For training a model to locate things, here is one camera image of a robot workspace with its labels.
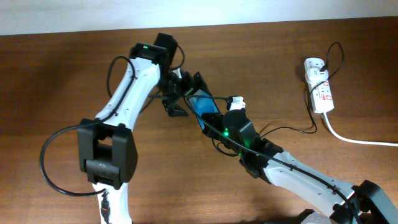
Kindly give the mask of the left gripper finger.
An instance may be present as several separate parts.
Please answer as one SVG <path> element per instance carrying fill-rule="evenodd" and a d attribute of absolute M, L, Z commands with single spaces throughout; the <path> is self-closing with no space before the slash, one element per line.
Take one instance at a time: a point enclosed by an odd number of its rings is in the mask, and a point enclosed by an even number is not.
<path fill-rule="evenodd" d="M 208 86 L 200 72 L 196 72 L 193 75 L 193 89 L 194 93 L 197 92 L 198 90 L 201 90 L 205 92 L 207 95 L 211 96 L 211 92 L 209 91 Z"/>
<path fill-rule="evenodd" d="M 162 104 L 168 116 L 173 117 L 189 117 L 189 114 L 176 102 L 171 100 L 162 100 Z"/>

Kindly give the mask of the blue Galaxy smartphone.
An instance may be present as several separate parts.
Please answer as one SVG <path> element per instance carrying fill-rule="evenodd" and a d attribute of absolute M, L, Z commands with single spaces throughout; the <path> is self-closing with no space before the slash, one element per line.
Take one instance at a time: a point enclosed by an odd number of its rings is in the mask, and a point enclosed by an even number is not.
<path fill-rule="evenodd" d="M 193 97 L 187 99 L 193 110 L 201 116 L 203 113 L 220 113 L 220 110 L 216 106 L 215 102 L 211 98 L 206 98 L 210 96 L 203 90 L 197 90 L 192 92 Z"/>

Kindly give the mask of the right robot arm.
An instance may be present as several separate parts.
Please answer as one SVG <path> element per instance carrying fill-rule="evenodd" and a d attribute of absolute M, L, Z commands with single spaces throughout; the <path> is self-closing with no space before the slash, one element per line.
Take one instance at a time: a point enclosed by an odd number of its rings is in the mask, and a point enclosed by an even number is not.
<path fill-rule="evenodd" d="M 360 185 L 338 180 L 306 166 L 289 152 L 261 139 L 244 109 L 203 113 L 203 132 L 219 140 L 240 158 L 256 178 L 286 189 L 316 210 L 304 213 L 302 223 L 397 223 L 397 208 L 377 184 Z"/>

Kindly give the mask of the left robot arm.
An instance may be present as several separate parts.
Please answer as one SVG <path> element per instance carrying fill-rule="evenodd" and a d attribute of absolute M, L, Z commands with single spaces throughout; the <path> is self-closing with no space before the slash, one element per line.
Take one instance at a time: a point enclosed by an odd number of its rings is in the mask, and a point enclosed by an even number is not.
<path fill-rule="evenodd" d="M 116 91 L 94 119 L 83 119 L 78 128 L 80 170 L 92 183 L 101 223 L 132 223 L 128 183 L 137 167 L 138 154 L 132 131 L 153 88 L 158 88 L 170 117 L 187 116 L 176 102 L 196 99 L 192 107 L 217 111 L 199 73 L 191 75 L 172 66 L 178 42 L 159 33 L 153 44 L 138 43 L 126 57 L 127 69 Z"/>

